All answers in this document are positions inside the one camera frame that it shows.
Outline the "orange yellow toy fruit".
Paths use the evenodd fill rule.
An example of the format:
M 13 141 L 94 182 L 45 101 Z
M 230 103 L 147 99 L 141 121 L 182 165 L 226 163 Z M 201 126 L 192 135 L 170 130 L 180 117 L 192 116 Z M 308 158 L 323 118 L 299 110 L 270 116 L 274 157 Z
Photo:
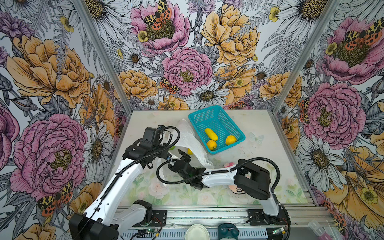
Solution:
M 213 141 L 213 140 L 209 140 L 207 143 L 206 143 L 208 149 L 210 151 L 215 151 L 217 149 L 217 143 L 216 141 Z

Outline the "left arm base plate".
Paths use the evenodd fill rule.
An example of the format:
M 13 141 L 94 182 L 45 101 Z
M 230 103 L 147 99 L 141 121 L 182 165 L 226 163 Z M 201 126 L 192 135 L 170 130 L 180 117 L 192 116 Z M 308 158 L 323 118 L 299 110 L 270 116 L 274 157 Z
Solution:
M 139 223 L 141 227 L 165 227 L 167 222 L 167 210 L 147 211 L 144 220 Z

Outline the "yellow toy lemon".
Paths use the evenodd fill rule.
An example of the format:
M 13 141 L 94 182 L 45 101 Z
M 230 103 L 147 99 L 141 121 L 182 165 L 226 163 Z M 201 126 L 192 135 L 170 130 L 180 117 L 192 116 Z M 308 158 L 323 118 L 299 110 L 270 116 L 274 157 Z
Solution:
M 226 145 L 227 146 L 232 145 L 236 142 L 237 142 L 237 138 L 235 136 L 233 136 L 233 135 L 227 136 L 227 138 L 226 138 Z

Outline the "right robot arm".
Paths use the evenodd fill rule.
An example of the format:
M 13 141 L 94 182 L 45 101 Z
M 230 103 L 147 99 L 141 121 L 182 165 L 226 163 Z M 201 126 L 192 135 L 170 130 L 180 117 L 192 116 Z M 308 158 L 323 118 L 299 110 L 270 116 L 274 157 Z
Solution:
M 288 211 L 275 195 L 275 188 L 280 181 L 280 169 L 270 159 L 257 157 L 249 160 L 240 159 L 232 167 L 222 169 L 195 168 L 190 165 L 191 158 L 179 151 L 181 159 L 171 159 L 157 168 L 157 178 L 166 185 L 186 183 L 202 190 L 215 186 L 232 186 L 244 191 L 256 199 L 262 206 L 260 209 L 248 210 L 248 223 L 252 226 L 291 225 Z M 167 165 L 168 169 L 177 173 L 182 179 L 169 182 L 160 176 L 160 169 Z

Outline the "small yellow toy banana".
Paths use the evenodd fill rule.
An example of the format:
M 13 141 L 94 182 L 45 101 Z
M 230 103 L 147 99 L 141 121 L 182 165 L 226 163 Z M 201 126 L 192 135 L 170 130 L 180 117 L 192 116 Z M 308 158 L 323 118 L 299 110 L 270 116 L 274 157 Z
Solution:
M 217 141 L 219 139 L 218 135 L 212 129 L 205 129 L 205 133 L 212 141 Z

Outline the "white plastic bag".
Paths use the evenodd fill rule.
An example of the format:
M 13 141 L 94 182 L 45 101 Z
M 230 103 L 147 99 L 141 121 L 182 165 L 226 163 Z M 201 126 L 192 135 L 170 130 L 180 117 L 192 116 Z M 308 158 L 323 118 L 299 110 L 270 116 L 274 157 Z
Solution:
M 185 119 L 180 120 L 177 123 L 176 128 L 178 128 L 180 131 L 180 139 L 176 143 L 176 146 L 190 149 L 198 159 L 199 163 L 203 166 L 203 168 L 206 168 L 206 170 L 208 170 L 209 167 L 212 167 L 213 164 L 208 160 L 208 155 L 205 152 L 203 145 L 195 137 L 194 131 L 190 126 L 190 124 L 187 122 L 187 120 Z M 187 181 L 190 181 L 192 179 L 199 178 L 199 177 L 202 177 L 203 179 L 202 183 L 205 186 L 207 186 L 207 189 L 208 189 L 210 186 L 206 185 L 206 183 L 204 182 L 204 176 L 202 174 L 199 174 L 187 180 L 182 179 L 181 181 L 179 181 L 179 183 L 186 184 Z

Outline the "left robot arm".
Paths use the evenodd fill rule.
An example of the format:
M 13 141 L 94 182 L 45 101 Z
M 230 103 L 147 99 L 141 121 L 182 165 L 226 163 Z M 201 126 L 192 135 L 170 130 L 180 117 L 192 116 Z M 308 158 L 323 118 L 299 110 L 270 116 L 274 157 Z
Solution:
M 126 211 L 116 210 L 134 180 L 145 167 L 151 168 L 156 158 L 170 160 L 169 149 L 180 139 L 178 128 L 159 125 L 147 127 L 141 139 L 126 148 L 114 175 L 97 199 L 82 214 L 74 214 L 69 221 L 74 240 L 116 240 L 120 232 L 131 227 L 149 226 L 155 219 L 152 204 L 137 200 Z

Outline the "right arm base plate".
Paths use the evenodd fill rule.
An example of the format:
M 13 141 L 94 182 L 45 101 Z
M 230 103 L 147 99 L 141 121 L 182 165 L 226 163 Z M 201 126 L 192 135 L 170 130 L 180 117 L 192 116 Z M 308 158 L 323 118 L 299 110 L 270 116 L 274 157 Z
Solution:
M 248 221 L 251 226 L 286 226 L 291 224 L 288 212 L 280 209 L 278 216 L 269 216 L 261 209 L 248 209 Z

